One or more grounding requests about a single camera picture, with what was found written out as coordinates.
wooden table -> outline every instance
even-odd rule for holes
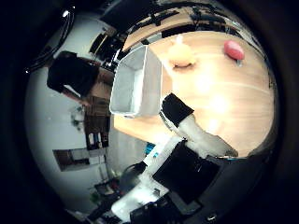
[[[179,26],[189,25],[193,24],[193,20],[190,18],[190,15],[193,14],[192,9],[190,7],[183,7],[183,8],[172,8],[179,12],[179,14],[171,16],[169,18],[166,18],[165,20],[161,21],[160,26],[156,26],[155,24],[150,24],[144,27],[139,28],[132,34],[127,36],[127,39],[123,45],[122,51],[127,51],[130,49],[133,45],[137,44],[138,42],[147,39],[151,35],[155,35],[159,32],[172,29]],[[228,28],[237,30],[240,35],[246,39],[252,46],[254,46],[261,54],[263,52],[260,50],[260,47],[257,46],[253,40],[250,38],[248,32],[245,32],[242,28],[236,26],[233,24],[231,20],[228,20],[227,18],[223,16],[219,16],[225,20],[225,23],[222,23],[221,25],[224,25]]]
[[[197,123],[220,136],[239,156],[247,156],[265,139],[274,117],[274,92],[269,88],[263,57],[246,41],[224,33],[182,34],[191,46],[196,64],[172,68],[167,61],[169,36],[149,45],[163,62],[163,95],[173,92],[193,108]],[[233,39],[245,51],[242,66],[223,54],[223,43]],[[171,133],[159,116],[125,119],[115,116],[114,126],[136,138],[157,143]]]

